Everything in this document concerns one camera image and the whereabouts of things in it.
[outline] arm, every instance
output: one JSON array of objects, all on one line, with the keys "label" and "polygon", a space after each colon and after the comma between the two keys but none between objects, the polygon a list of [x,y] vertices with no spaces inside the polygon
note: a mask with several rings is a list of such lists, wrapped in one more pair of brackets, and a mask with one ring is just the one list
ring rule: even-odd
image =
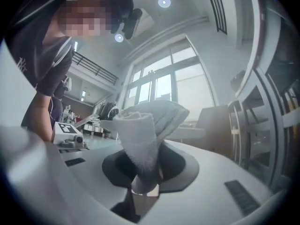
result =
[{"label": "arm", "polygon": [[48,106],[51,97],[37,92],[33,98],[31,121],[34,131],[45,141],[51,142],[52,127]]}]

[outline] sleeve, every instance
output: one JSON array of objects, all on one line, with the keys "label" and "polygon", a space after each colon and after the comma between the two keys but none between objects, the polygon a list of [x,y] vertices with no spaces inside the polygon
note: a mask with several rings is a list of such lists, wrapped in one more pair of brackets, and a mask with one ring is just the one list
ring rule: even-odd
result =
[{"label": "sleeve", "polygon": [[61,62],[51,68],[46,76],[37,83],[37,91],[51,97],[61,80],[66,76],[72,63],[72,51],[70,50]]}]

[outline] black slot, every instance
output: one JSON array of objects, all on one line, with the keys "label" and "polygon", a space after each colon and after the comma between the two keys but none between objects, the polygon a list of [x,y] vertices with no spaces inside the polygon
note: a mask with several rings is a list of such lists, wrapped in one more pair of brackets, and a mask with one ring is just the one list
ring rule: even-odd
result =
[{"label": "black slot", "polygon": [[85,160],[81,157],[65,161],[67,167],[74,166],[76,164],[83,163],[83,162],[85,162]]},{"label": "black slot", "polygon": [[249,215],[260,207],[260,204],[237,180],[224,184],[244,216]]}]

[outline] recessed light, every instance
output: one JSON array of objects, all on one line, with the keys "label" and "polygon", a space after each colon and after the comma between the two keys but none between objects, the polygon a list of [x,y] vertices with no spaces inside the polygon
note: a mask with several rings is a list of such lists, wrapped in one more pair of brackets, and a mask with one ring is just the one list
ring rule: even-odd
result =
[{"label": "recessed light", "polygon": [[123,42],[124,37],[123,37],[121,34],[116,34],[116,35],[114,36],[114,39],[115,39],[118,43],[121,43],[121,42]]},{"label": "recessed light", "polygon": [[171,5],[171,0],[158,0],[158,4],[162,8],[168,8]]}]

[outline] railing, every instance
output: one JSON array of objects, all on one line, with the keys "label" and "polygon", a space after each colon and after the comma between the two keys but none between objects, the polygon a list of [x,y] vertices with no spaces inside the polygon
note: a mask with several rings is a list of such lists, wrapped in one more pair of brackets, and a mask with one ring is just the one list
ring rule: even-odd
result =
[{"label": "railing", "polygon": [[210,0],[210,3],[216,19],[217,31],[222,31],[227,34],[226,18],[222,0]]},{"label": "railing", "polygon": [[74,52],[72,60],[73,62],[76,63],[76,65],[84,67],[85,69],[94,73],[96,76],[102,77],[103,79],[107,80],[113,85],[115,85],[116,81],[118,80],[117,76],[105,70],[104,68],[100,67],[98,64],[94,63],[93,61],[82,56],[78,52]]}]

